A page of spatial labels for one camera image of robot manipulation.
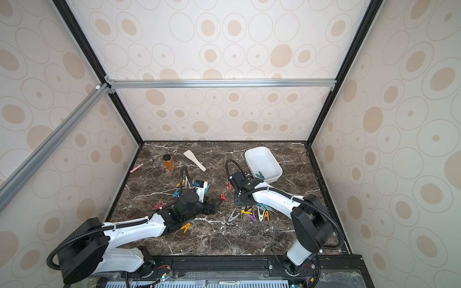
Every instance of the white plastic basket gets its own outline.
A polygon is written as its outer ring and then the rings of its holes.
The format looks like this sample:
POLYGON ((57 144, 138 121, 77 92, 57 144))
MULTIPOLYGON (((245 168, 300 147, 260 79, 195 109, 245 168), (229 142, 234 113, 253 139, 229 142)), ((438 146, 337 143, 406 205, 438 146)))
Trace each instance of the white plastic basket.
POLYGON ((253 177, 262 174, 266 183, 277 181, 283 173, 272 152, 267 147, 256 147, 245 151, 245 161, 253 177))

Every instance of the black cable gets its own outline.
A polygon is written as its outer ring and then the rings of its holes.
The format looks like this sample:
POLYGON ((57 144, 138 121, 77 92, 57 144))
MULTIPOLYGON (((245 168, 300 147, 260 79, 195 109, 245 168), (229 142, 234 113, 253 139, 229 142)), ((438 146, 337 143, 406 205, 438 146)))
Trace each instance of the black cable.
POLYGON ((274 258, 275 258, 275 260, 277 261, 277 263, 280 265, 280 267, 283 267, 283 266, 282 266, 282 263, 280 262, 280 260, 279 260, 278 257, 277 257, 277 254, 276 254, 275 251, 274 251, 274 248, 271 248, 271 251, 272 251, 272 253, 274 254, 274 258))
POLYGON ((320 208, 318 208, 317 206, 315 206, 314 204, 312 203, 309 203, 307 201, 304 201, 304 200, 301 200, 297 197, 292 197, 291 194, 288 194, 286 193, 285 191, 282 191, 280 189, 277 189, 277 188, 274 188, 274 187, 261 187, 261 188, 257 188, 257 189, 254 189, 254 190, 251 190, 251 191, 248 191, 247 193, 243 193, 241 195, 239 195, 240 198, 244 198, 246 196, 249 196, 251 194, 253 194, 254 192, 258 192, 258 191, 267 191, 267 190, 270 190, 270 191, 273 191, 273 192, 277 192, 283 196, 285 196, 286 198, 289 198, 289 199, 292 199, 294 202, 298 202, 304 206, 307 206, 311 209, 314 209, 315 211, 317 211, 319 214, 321 214, 323 217, 326 218, 326 220, 328 222, 330 222, 330 224, 333 226, 334 230, 336 231, 336 235, 338 236, 338 244, 334 245, 334 246, 328 246, 328 245, 325 245, 323 246, 322 248, 323 249, 332 249, 332 250, 337 250, 337 249, 340 249, 343 245, 344 245, 344 234, 343 232, 341 231, 341 228, 339 227, 339 225, 336 223, 335 220, 333 220, 333 218, 331 218, 330 215, 328 215, 327 213, 325 213, 323 210, 321 210, 320 208))
POLYGON ((142 286, 136 286, 136 288, 154 288, 155 285, 159 284, 160 283, 160 280, 157 280, 155 281, 154 283, 152 284, 146 284, 146 285, 142 285, 142 286))
POLYGON ((183 174, 186 173, 186 177, 187 177, 187 182, 189 183, 189 185, 192 187, 192 183, 190 182, 190 176, 189 176, 189 173, 187 172, 187 167, 186 165, 184 165, 182 168, 181 168, 181 176, 179 178, 179 195, 182 195, 183 194, 183 174))
POLYGON ((128 271, 125 271, 125 285, 126 288, 130 288, 130 283, 128 282, 128 271))
POLYGON ((140 225, 140 224, 144 224, 146 223, 148 220, 147 219, 143 219, 143 220, 140 220, 140 221, 136 221, 136 222, 131 222, 131 223, 122 223, 122 224, 118 224, 118 225, 112 225, 112 226, 106 226, 106 227, 101 227, 101 228, 97 228, 97 229, 94 229, 94 230, 91 230, 91 231, 88 231, 86 233, 83 233, 83 234, 80 234, 79 236, 75 236, 69 240, 64 240, 61 242, 61 244, 59 244, 53 251, 51 251, 51 253, 48 255, 47 257, 47 265, 48 267, 50 267, 51 269, 54 269, 54 270, 61 270, 60 266, 55 264, 53 262, 53 257, 59 252, 61 251, 64 247, 66 246, 69 246, 70 244, 74 243, 75 241, 77 240, 80 240, 80 239, 83 239, 87 236, 91 236, 91 235, 94 235, 94 234, 99 234, 101 232, 104 232, 104 231, 107 231, 107 230, 113 230, 113 229, 119 229, 119 228, 125 228, 125 227, 131 227, 131 226, 136 226, 136 225, 140 225))
POLYGON ((229 172, 229 162, 232 162, 235 165, 237 165, 238 169, 240 169, 240 171, 243 173, 243 175, 245 175, 245 171, 243 171, 242 167, 237 163, 237 161, 235 161, 233 159, 227 159, 226 164, 225 164, 225 170, 226 170, 226 173, 227 173, 227 177, 231 176, 231 174, 229 172))

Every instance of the marble tabletop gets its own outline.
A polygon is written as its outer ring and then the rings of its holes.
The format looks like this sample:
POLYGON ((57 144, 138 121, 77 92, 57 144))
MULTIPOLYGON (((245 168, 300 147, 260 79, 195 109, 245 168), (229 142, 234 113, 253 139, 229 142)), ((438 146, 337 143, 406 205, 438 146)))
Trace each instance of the marble tabletop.
MULTIPOLYGON (((150 215, 159 201, 171 200, 179 183, 182 165, 187 166, 191 178, 196 177, 210 184, 209 197, 220 198, 224 194, 227 202, 221 204, 217 214, 198 215, 189 221, 191 225, 186 233, 179 230, 163 237, 138 240, 124 247, 146 246, 152 255, 159 256, 270 255, 271 248, 277 254, 284 254, 296 235, 292 221, 282 213, 271 213, 269 221, 259 222, 256 215, 257 222, 253 222, 248 215, 241 213, 233 222, 227 221, 235 206, 233 191, 230 191, 227 183, 225 161, 234 159, 249 173, 244 153, 259 146, 269 148, 283 169, 282 176, 271 185, 288 193, 304 196, 314 194, 322 199, 304 143, 301 142, 147 142, 136 164, 146 162, 154 155, 159 158, 130 174, 111 221, 150 215), (207 169, 205 172, 183 155, 187 150, 191 150, 202 162, 207 169), (175 161, 174 171, 167 170, 161 159, 167 153, 175 161)), ((230 168, 236 169, 233 164, 230 164, 230 168)), ((336 236, 330 237, 327 243, 336 244, 336 236)))

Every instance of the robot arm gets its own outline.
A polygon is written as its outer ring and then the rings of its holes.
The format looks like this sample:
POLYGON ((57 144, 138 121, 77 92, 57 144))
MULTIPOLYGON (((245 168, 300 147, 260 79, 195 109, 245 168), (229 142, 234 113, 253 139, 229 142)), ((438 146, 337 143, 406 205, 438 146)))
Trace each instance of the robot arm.
POLYGON ((144 263, 141 250, 117 247, 170 234, 198 214, 214 214, 222 200, 209 200, 204 195, 207 190, 208 183, 200 180, 190 189, 183 191, 181 187, 177 200, 157 209, 149 217, 116 223, 88 219, 50 253, 47 265, 61 270, 64 284, 76 283, 93 273, 134 272, 144 263), (53 262, 55 255, 59 265, 53 262))
MULTIPOLYGON (((229 175, 234 187, 236 206, 266 204, 293 221, 296 241, 281 258, 280 264, 288 275, 295 275, 307 258, 317 254, 337 224, 329 217, 323 204, 314 195, 302 197, 278 190, 263 180, 250 178, 243 171, 229 175)), ((65 284, 76 283, 93 273, 138 270, 146 261, 138 248, 117 248, 136 240, 159 237, 179 230, 187 220, 198 214, 214 214, 221 200, 204 196, 207 182, 196 181, 191 189, 181 191, 178 199, 146 216, 129 221, 99 222, 98 218, 85 221, 47 258, 47 265, 61 270, 65 284), (53 262, 57 255, 59 265, 53 262)), ((338 247, 342 246, 338 234, 338 247)))
POLYGON ((344 239, 342 231, 316 196, 310 194, 303 197, 276 189, 262 179, 251 178, 237 162, 231 159, 226 161, 226 173, 234 187, 236 206, 266 204, 293 221, 297 239, 281 262, 288 275, 297 274, 302 269, 304 261, 318 254, 322 248, 342 247, 344 239), (240 171, 231 175, 228 168, 230 162, 235 163, 240 171), (338 244, 334 247, 325 246, 326 240, 333 231, 337 232, 338 244))

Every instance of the patterned wallpaper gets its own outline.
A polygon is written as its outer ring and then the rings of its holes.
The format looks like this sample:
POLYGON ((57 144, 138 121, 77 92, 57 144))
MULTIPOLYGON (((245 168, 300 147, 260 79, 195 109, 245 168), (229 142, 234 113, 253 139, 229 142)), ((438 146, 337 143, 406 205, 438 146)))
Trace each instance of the patterned wallpaper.
POLYGON ((329 87, 118 89, 144 140, 306 140, 329 87))
POLYGON ((335 78, 369 0, 68 0, 112 79, 335 78))
POLYGON ((0 184, 99 81, 45 0, 0 1, 0 184))
POLYGON ((104 221, 137 144, 105 95, 0 212, 0 287, 63 287, 48 254, 88 218, 104 221))
POLYGON ((377 288, 461 283, 461 1, 391 0, 315 140, 377 288))

